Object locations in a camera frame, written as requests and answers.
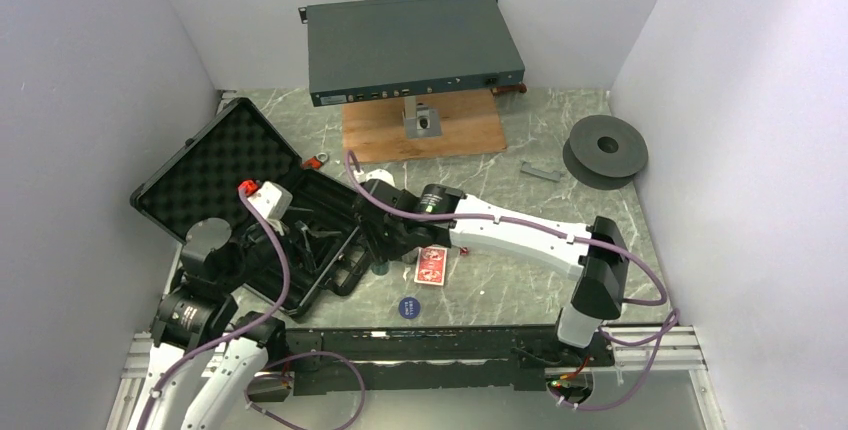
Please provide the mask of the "green blue chip stack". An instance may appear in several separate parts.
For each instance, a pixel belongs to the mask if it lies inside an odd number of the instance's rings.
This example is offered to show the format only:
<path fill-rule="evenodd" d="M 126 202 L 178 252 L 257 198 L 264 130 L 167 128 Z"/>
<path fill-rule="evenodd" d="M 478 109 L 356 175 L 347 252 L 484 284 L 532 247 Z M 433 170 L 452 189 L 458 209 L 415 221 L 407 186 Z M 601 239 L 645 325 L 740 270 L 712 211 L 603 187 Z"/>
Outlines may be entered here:
<path fill-rule="evenodd" d="M 384 276 L 389 272 L 390 264 L 388 262 L 374 263 L 370 270 L 374 275 Z"/>

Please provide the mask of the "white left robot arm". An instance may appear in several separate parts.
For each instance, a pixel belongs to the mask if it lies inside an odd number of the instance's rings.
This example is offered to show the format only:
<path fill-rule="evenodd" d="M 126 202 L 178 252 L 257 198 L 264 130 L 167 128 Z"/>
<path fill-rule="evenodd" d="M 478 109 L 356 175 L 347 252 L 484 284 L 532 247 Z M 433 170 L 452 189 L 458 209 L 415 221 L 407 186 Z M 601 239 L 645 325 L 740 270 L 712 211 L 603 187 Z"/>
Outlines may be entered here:
<path fill-rule="evenodd" d="M 239 392 L 290 353 L 286 325 L 362 273 L 359 232 L 305 217 L 188 231 L 175 280 L 150 327 L 152 346 L 131 429 L 216 429 Z"/>

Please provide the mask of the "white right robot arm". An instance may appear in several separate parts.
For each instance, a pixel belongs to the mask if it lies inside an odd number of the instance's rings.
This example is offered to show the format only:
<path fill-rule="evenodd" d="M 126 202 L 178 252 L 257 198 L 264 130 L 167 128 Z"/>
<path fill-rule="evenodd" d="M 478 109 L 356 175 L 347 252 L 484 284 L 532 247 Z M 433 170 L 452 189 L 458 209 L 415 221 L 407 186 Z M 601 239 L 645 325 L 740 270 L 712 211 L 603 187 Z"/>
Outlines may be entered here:
<path fill-rule="evenodd" d="M 379 262 L 430 246 L 462 247 L 503 252 L 574 279 L 550 341 L 564 365 L 585 357 L 601 324 L 622 314 L 627 250 L 610 219 L 598 217 L 591 225 L 546 220 L 441 185 L 416 196 L 371 179 L 356 190 L 354 214 Z"/>

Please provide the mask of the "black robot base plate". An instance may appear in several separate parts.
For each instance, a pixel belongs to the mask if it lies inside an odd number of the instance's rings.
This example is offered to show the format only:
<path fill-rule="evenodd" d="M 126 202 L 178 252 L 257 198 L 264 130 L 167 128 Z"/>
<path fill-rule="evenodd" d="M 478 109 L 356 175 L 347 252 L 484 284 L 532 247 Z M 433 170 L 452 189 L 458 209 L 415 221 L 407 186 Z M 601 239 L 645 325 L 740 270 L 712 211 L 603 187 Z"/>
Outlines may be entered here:
<path fill-rule="evenodd" d="M 556 337 L 552 324 L 297 328 L 270 371 L 293 378 L 297 396 L 336 391 L 509 387 L 543 391 L 561 373 L 611 367 L 611 343 L 594 335 L 585 349 Z"/>

